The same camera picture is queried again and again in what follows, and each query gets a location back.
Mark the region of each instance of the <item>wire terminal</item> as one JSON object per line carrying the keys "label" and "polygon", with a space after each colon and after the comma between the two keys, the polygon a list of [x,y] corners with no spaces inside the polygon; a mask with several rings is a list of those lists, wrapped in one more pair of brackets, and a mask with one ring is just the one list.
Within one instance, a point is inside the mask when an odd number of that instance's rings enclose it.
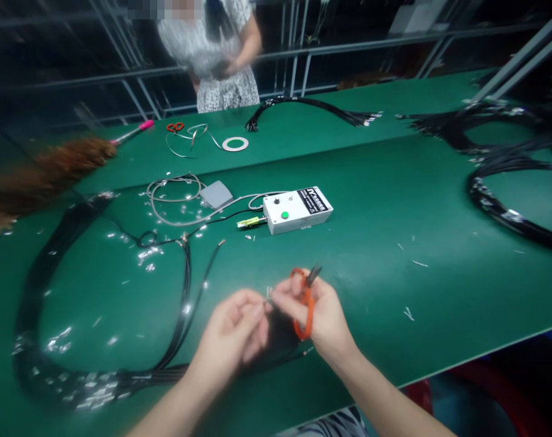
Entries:
{"label": "wire terminal", "polygon": [[247,220],[242,220],[238,222],[238,228],[249,228],[250,226],[259,225],[260,223],[266,222],[266,217],[254,217]]}

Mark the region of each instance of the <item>scissors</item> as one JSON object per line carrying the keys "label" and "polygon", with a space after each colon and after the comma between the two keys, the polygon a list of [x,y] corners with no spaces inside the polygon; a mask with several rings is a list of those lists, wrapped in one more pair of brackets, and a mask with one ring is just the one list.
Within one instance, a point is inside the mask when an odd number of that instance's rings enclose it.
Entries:
{"label": "scissors", "polygon": [[308,337],[311,336],[312,333],[312,316],[314,314],[314,299],[312,297],[312,284],[314,283],[314,280],[317,278],[318,274],[323,268],[316,264],[311,272],[308,274],[308,276],[299,268],[293,269],[292,273],[290,273],[290,277],[294,276],[295,274],[299,274],[302,276],[300,286],[302,287],[302,291],[300,294],[300,303],[303,305],[306,305],[308,307],[308,317],[306,318],[306,325],[304,330],[301,328],[300,323],[298,323],[297,320],[293,320],[292,323],[294,325],[294,331],[296,332],[296,335],[301,340],[306,340]]}
{"label": "scissors", "polygon": [[169,125],[167,125],[167,130],[169,132],[173,132],[174,134],[176,134],[177,132],[179,132],[182,128],[184,128],[185,125],[183,123],[171,123]]}

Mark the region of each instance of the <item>green workbench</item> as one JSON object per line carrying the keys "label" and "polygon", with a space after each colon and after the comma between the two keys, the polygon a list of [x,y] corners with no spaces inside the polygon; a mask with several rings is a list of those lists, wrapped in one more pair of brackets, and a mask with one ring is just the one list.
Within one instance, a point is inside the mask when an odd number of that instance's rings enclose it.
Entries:
{"label": "green workbench", "polygon": [[[363,129],[298,104],[270,108],[260,118],[257,133],[243,130],[254,108],[181,119],[187,127],[209,123],[218,141],[248,138],[248,149],[235,154],[203,137],[195,143],[197,158],[178,158],[164,143],[166,124],[172,120],[163,120],[82,181],[78,189],[85,194],[106,189],[120,193],[107,213],[135,235],[153,228],[161,236],[180,235],[180,229],[157,223],[142,195],[148,182],[168,172],[191,171],[206,183],[221,180],[235,197],[317,185],[333,205],[325,224],[275,237],[265,226],[248,232],[236,229],[237,220],[253,213],[214,223],[195,235],[194,288],[217,243],[227,242],[173,362],[191,359],[221,299],[242,287],[264,293],[292,268],[315,262],[323,266],[321,276],[336,287],[359,347],[399,386],[552,329],[552,251],[500,226],[470,203],[464,185],[474,165],[468,157],[415,134],[393,117],[458,108],[474,92],[469,85],[474,75],[319,96],[344,109],[385,111]],[[104,135],[122,132],[111,129]],[[473,135],[513,141],[529,132],[497,125]],[[510,207],[552,229],[552,172],[500,174],[488,184]],[[177,185],[168,184],[160,194],[195,191],[195,184]],[[71,203],[56,203],[20,220],[10,235],[0,236],[0,435],[121,435],[168,389],[143,390],[92,412],[57,414],[28,398],[14,378],[13,326],[25,274]],[[242,201],[222,215],[246,204]],[[206,213],[198,201],[181,205],[161,210],[175,221]],[[139,370],[162,356],[179,310],[183,255],[179,247],[166,245],[139,266],[142,252],[104,219],[71,247],[46,293],[42,315],[42,339],[72,328],[58,341],[62,353],[47,352],[54,361],[87,371]],[[150,264],[155,269],[148,271]],[[403,313],[406,307],[414,321]],[[350,403],[341,382],[313,351],[235,381],[198,432],[270,435]]]}

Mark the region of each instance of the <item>white roll of tape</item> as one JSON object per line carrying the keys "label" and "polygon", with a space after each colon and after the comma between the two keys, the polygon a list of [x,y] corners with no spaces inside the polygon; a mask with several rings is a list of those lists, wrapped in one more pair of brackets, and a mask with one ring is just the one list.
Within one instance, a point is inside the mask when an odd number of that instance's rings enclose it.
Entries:
{"label": "white roll of tape", "polygon": [[[229,147],[227,144],[230,141],[234,141],[234,140],[241,141],[243,144],[240,147]],[[242,150],[246,149],[249,146],[249,144],[250,144],[250,142],[247,139],[243,138],[243,137],[232,137],[232,138],[228,138],[227,140],[225,140],[223,142],[223,144],[221,145],[221,147],[223,147],[223,149],[225,151],[228,151],[228,152],[239,152],[239,151],[242,151]]]}

